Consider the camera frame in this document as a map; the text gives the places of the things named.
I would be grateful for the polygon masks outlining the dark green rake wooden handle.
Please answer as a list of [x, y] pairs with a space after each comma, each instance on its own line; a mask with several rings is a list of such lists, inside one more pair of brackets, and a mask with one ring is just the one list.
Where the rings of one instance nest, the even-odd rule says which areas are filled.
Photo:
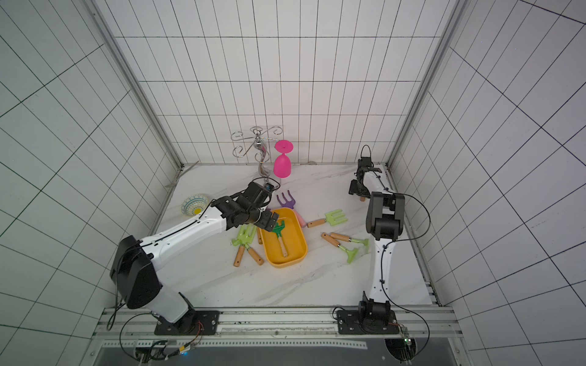
[[288, 250], [285, 246], [285, 241], [282, 236], [282, 231], [285, 229], [285, 222], [278, 221], [277, 224], [273, 228], [273, 233], [276, 234], [277, 240], [279, 241], [280, 248], [282, 250], [282, 255], [284, 258], [288, 257]]

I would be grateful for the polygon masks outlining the light green fork rake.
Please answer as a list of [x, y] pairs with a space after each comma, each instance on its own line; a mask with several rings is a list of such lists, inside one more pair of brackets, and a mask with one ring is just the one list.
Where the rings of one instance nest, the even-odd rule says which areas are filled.
[[358, 248], [348, 249], [342, 244], [342, 242], [350, 242], [349, 236], [344, 236], [344, 235], [337, 234], [337, 233], [331, 233], [331, 234], [322, 233], [320, 236], [326, 242], [329, 242], [329, 244], [331, 244], [334, 247], [343, 251], [347, 255], [346, 262], [348, 264], [351, 264], [354, 262], [354, 260], [356, 259], [356, 256], [359, 253], [359, 249]]

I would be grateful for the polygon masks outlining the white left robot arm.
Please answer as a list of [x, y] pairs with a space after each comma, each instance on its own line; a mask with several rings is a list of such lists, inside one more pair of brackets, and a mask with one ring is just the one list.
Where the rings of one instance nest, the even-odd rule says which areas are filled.
[[199, 215], [169, 230], [122, 239], [110, 271], [117, 301], [132, 310], [148, 309], [168, 323], [187, 320], [195, 312], [193, 306], [165, 285], [158, 272], [186, 250], [232, 228], [253, 224], [273, 231], [279, 215], [267, 206], [278, 189], [280, 184], [272, 178], [255, 178], [246, 189], [211, 200]]

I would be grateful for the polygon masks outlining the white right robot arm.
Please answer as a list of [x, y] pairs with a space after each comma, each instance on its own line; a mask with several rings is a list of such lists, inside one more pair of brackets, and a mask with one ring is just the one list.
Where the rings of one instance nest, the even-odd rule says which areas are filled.
[[370, 322], [387, 326], [396, 320], [388, 291], [392, 252], [404, 230], [405, 196], [392, 192], [385, 183], [383, 171], [367, 156], [358, 159], [349, 194], [369, 202], [365, 226], [373, 240], [371, 285], [360, 301], [360, 322], [364, 326]]

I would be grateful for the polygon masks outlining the purple rake near stand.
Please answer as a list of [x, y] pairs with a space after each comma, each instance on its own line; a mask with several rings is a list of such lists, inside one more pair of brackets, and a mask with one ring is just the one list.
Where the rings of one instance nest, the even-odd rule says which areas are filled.
[[277, 201], [281, 207], [286, 207], [286, 208], [294, 210], [296, 200], [293, 198], [290, 191], [287, 191], [287, 194], [288, 194], [289, 198], [287, 198], [285, 196], [285, 193], [277, 194], [277, 197], [276, 197]]

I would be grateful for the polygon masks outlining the yellow storage box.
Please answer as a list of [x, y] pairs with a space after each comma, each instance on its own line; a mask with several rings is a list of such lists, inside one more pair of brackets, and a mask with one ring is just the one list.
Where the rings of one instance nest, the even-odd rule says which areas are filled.
[[277, 222], [285, 222], [282, 236], [288, 250], [288, 257], [283, 257], [279, 241], [273, 232], [258, 230], [259, 241], [262, 243], [268, 263], [275, 268], [285, 268], [295, 265], [305, 258], [308, 254], [308, 244], [294, 210], [280, 208], [275, 210], [275, 213], [279, 215]]

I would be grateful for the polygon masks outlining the blue yellow patterned bowl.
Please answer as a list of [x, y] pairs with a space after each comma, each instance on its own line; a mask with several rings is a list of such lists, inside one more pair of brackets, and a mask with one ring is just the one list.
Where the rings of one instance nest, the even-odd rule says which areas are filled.
[[180, 209], [181, 213], [186, 217], [193, 217], [201, 212], [208, 206], [210, 203], [210, 198], [207, 195], [197, 194], [187, 197]]

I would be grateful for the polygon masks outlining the chrome cup holder stand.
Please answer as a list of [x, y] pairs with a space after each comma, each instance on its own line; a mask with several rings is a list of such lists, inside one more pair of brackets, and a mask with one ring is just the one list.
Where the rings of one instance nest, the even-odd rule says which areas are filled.
[[271, 126], [263, 128], [254, 126], [250, 128], [251, 136], [245, 137], [242, 131], [236, 131], [231, 134], [231, 140], [236, 143], [232, 154], [235, 158], [244, 158], [251, 149], [256, 150], [255, 160], [258, 162], [258, 172], [262, 178], [269, 178], [270, 170], [267, 163], [271, 161], [270, 142], [278, 141], [277, 137], [283, 134], [281, 126]]

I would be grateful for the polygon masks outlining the pink plastic goblet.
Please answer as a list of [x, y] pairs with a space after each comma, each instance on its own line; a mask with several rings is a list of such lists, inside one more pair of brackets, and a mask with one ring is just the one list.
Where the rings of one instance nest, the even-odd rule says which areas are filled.
[[275, 144], [275, 149], [279, 155], [274, 163], [274, 173], [279, 178], [288, 178], [292, 168], [288, 154], [294, 149], [293, 143], [288, 140], [279, 140]]

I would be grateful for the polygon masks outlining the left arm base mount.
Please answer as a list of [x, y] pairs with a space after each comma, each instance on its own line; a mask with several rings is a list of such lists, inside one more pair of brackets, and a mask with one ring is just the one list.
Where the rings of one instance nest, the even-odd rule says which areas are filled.
[[220, 314], [217, 310], [188, 309], [188, 312], [175, 323], [157, 316], [154, 334], [156, 336], [212, 336], [217, 332]]

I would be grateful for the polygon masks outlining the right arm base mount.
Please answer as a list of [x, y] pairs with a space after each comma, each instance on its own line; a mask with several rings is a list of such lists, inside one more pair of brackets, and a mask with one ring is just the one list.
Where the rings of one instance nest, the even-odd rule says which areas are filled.
[[398, 335], [401, 332], [390, 302], [376, 302], [365, 292], [356, 309], [336, 307], [333, 314], [340, 335]]

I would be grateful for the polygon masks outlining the aluminium front rail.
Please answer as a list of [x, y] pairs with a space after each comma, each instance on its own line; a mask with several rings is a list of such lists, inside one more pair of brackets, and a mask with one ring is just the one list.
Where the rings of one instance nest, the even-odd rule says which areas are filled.
[[368, 339], [415, 339], [421, 348], [426, 341], [463, 337], [456, 315], [449, 307], [416, 306], [396, 309], [401, 332], [398, 335], [340, 335], [334, 308], [252, 307], [221, 308], [215, 335], [155, 335], [157, 319], [145, 310], [121, 310], [111, 328], [111, 310], [105, 310], [92, 337], [91, 353], [121, 347], [128, 352], [151, 346], [178, 349], [188, 342], [197, 347], [221, 346], [338, 346], [363, 349]]

